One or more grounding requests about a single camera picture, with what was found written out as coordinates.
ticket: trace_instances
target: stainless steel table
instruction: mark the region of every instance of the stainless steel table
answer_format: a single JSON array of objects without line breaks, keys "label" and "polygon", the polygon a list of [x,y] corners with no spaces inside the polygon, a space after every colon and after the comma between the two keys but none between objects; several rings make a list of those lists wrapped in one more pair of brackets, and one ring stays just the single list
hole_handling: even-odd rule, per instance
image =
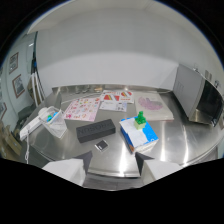
[{"label": "stainless steel table", "polygon": [[[43,107],[60,105],[60,102],[79,98],[96,92],[97,89],[120,89],[147,92],[155,90],[149,87],[115,86],[115,85],[89,85],[54,88],[45,101],[29,117],[26,123],[37,116]],[[219,124],[210,125],[189,122],[184,111],[172,92],[161,93],[161,97],[174,115],[173,121],[149,121],[149,124],[159,137],[157,144],[144,154],[161,161],[178,163],[188,166],[197,162],[215,149],[222,140],[224,132]],[[62,103],[61,109],[65,110],[71,102]],[[98,110],[95,122],[112,119],[116,126],[116,133],[106,136],[109,148],[100,153],[95,144],[100,139],[79,143],[76,136],[76,127],[90,124],[86,121],[66,120],[67,132],[62,139],[52,136],[43,126],[37,128],[30,135],[30,144],[39,153],[51,160],[70,159],[88,151],[92,151],[93,158],[90,163],[89,173],[110,177],[139,177],[135,156],[128,149],[125,139],[120,131],[119,121],[123,118],[136,116],[135,104],[128,104],[127,112],[114,112]]]}]

